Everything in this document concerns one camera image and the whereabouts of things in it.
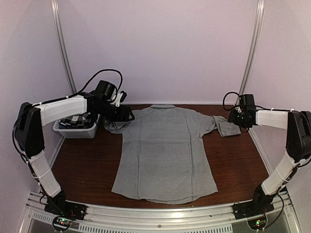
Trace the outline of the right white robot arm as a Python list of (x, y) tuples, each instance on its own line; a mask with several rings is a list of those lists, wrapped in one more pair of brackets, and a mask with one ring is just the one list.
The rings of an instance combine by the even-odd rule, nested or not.
[(238, 95), (238, 102), (224, 107), (228, 121), (242, 129), (263, 127), (281, 131), (284, 136), (284, 155), (273, 172), (254, 192), (249, 210), (260, 214), (285, 187), (295, 173), (311, 159), (311, 113), (294, 109), (262, 107), (252, 94)]

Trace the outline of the white plastic basket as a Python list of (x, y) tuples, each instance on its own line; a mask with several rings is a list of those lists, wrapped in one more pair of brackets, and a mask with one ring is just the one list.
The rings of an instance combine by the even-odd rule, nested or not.
[(93, 139), (95, 137), (100, 120), (100, 115), (97, 116), (98, 119), (96, 123), (89, 129), (59, 129), (59, 120), (57, 120), (53, 125), (53, 130), (57, 133), (60, 133), (66, 139)]

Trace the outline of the grey long sleeve shirt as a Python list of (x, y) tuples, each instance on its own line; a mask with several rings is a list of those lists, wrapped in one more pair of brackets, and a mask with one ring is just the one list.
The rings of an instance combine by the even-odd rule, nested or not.
[(222, 116), (207, 116), (173, 105), (134, 111), (130, 122), (106, 121), (122, 135), (121, 160), (112, 192), (135, 200), (184, 204), (218, 191), (203, 136), (218, 131), (236, 136), (238, 126)]

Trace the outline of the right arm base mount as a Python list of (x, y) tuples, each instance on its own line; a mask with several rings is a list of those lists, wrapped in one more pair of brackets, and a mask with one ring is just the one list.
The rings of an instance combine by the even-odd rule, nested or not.
[(235, 202), (232, 205), (233, 214), (235, 219), (246, 218), (248, 227), (253, 231), (263, 231), (268, 226), (267, 213), (274, 210), (272, 204), (267, 207), (254, 209), (252, 202)]

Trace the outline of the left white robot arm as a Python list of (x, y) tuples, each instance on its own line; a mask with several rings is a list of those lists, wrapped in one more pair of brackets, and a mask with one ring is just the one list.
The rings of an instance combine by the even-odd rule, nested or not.
[(135, 117), (131, 108), (121, 104), (125, 97), (126, 93), (120, 92), (112, 83), (100, 81), (90, 93), (78, 92), (55, 100), (21, 105), (13, 126), (13, 140), (20, 147), (21, 154), (26, 156), (35, 179), (48, 197), (57, 197), (62, 189), (45, 156), (43, 127), (85, 113), (101, 115), (110, 122), (132, 121)]

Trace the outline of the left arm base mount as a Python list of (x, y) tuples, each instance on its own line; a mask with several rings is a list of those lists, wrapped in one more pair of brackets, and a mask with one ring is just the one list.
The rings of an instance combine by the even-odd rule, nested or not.
[(52, 203), (47, 203), (44, 210), (54, 215), (52, 218), (53, 228), (58, 232), (64, 232), (68, 230), (76, 220), (84, 220), (86, 206), (66, 201), (64, 209), (55, 207)]

